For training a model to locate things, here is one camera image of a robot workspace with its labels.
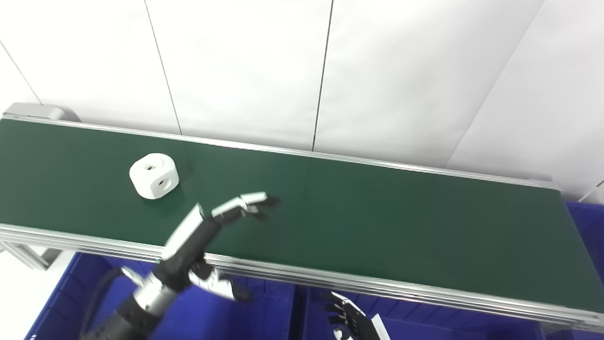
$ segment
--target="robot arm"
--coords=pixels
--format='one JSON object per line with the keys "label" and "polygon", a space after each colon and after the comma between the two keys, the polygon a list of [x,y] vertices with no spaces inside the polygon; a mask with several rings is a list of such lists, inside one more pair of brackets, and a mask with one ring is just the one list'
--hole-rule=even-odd
{"label": "robot arm", "polygon": [[237,286],[228,275],[205,262],[205,248],[224,224],[248,214],[260,215],[256,205],[272,202],[264,192],[245,194],[213,209],[208,217],[204,217],[197,204],[168,239],[162,261],[112,316],[81,340],[146,339],[172,302],[191,284],[231,300],[249,301],[252,298],[249,290]]}
{"label": "robot arm", "polygon": [[371,319],[347,297],[334,292],[324,292],[322,299],[329,303],[325,306],[328,312],[336,313],[329,317],[331,324],[340,324],[333,330],[337,340],[390,340],[379,314]]}

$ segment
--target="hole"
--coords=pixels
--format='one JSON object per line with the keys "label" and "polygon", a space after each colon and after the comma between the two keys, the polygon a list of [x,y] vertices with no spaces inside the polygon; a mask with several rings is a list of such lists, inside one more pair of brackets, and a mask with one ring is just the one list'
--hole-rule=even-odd
{"label": "hole", "polygon": [[171,183],[172,183],[172,181],[169,178],[165,178],[165,179],[159,181],[159,183],[157,183],[157,185],[161,189],[165,189],[165,188],[169,187]]}

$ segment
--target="floor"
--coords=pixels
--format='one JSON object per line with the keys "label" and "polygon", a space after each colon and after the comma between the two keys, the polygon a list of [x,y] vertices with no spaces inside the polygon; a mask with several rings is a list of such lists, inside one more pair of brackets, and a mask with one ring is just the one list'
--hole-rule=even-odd
{"label": "floor", "polygon": [[[46,250],[31,248],[38,254]],[[29,269],[6,251],[0,253],[0,339],[25,339],[73,255],[63,251],[41,271]]]}

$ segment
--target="black cable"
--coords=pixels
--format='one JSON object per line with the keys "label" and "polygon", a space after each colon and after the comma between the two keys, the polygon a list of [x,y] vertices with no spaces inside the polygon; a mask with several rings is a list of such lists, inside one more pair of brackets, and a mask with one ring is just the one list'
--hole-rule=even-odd
{"label": "black cable", "polygon": [[103,277],[101,277],[101,279],[98,281],[98,284],[90,297],[90,302],[88,302],[88,306],[86,307],[86,312],[84,313],[84,318],[82,319],[82,326],[80,326],[80,335],[78,335],[78,338],[81,338],[86,334],[86,331],[90,326],[90,320],[97,309],[97,304],[101,293],[103,293],[103,291],[107,289],[107,287],[109,287],[109,285],[116,278],[122,275],[123,272],[121,271],[121,268],[113,268],[106,272],[105,275],[103,275]]}

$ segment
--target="white cube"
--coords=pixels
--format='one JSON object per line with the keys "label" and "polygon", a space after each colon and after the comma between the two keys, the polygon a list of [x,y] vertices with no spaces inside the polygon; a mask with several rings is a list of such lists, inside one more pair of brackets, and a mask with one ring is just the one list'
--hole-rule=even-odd
{"label": "white cube", "polygon": [[130,180],[140,196],[156,200],[178,185],[178,173],[170,156],[148,154],[130,167]]}

